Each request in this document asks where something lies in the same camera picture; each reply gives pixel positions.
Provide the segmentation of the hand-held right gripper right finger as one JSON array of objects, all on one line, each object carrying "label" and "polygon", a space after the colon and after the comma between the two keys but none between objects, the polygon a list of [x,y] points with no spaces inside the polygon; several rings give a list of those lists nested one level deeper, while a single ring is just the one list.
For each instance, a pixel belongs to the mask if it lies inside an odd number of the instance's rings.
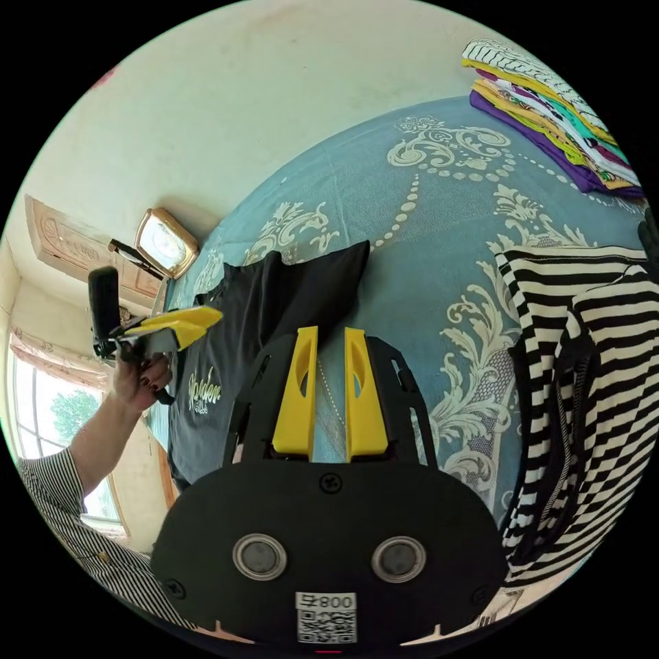
[{"label": "hand-held right gripper right finger", "polygon": [[345,432],[347,460],[379,457],[388,437],[365,332],[345,329]]}]

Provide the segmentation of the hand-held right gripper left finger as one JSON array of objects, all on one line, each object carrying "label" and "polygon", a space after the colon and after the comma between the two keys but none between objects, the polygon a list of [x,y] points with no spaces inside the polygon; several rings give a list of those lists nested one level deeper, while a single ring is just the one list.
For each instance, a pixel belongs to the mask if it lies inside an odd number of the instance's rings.
[{"label": "hand-held right gripper left finger", "polygon": [[272,440],[287,459],[313,457],[317,347],[318,327],[299,328]]}]

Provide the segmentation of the person's left hand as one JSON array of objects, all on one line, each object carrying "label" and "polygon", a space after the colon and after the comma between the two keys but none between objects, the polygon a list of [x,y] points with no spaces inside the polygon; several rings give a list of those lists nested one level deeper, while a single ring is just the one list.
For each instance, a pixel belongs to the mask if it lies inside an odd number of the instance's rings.
[{"label": "person's left hand", "polygon": [[126,412],[140,415],[157,400],[157,393],[165,390],[172,379],[170,361],[157,353],[139,364],[118,356],[109,397]]}]

